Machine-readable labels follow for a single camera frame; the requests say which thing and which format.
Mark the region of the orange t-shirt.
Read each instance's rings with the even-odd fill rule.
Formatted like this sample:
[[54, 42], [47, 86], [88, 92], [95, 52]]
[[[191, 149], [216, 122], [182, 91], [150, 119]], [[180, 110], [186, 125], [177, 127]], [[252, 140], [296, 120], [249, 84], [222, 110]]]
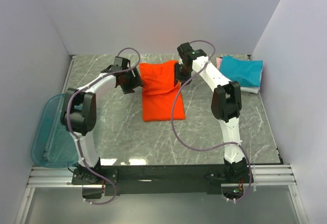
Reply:
[[144, 83], [142, 88], [143, 121], [184, 120], [182, 95], [175, 84], [174, 65], [176, 60], [160, 64], [141, 63], [139, 69]]

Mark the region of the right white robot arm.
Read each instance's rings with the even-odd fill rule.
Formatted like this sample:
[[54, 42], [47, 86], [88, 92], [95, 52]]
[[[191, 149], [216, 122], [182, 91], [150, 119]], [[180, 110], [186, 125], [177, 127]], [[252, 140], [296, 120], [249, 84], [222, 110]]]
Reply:
[[218, 120], [223, 144], [195, 151], [210, 151], [224, 146], [224, 176], [227, 181], [235, 183], [242, 177], [242, 170], [247, 169], [248, 160], [241, 148], [239, 117], [242, 109], [241, 87], [237, 81], [225, 77], [210, 61], [202, 49], [194, 50], [189, 42], [177, 48], [180, 61], [174, 64], [174, 85], [188, 85], [200, 76], [211, 89], [213, 96], [211, 111]]

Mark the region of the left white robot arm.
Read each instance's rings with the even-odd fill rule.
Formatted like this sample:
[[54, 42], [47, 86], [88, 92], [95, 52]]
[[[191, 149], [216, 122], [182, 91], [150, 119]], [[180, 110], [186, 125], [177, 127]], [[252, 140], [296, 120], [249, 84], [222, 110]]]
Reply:
[[116, 56], [113, 64], [102, 70], [94, 80], [79, 88], [68, 88], [64, 94], [60, 121], [74, 139], [78, 164], [88, 167], [84, 178], [90, 184], [96, 184], [102, 178], [101, 169], [96, 167], [100, 157], [92, 134], [97, 122], [97, 103], [118, 86], [123, 94], [134, 93], [135, 88], [143, 86], [137, 65], [132, 66], [129, 59], [120, 56]]

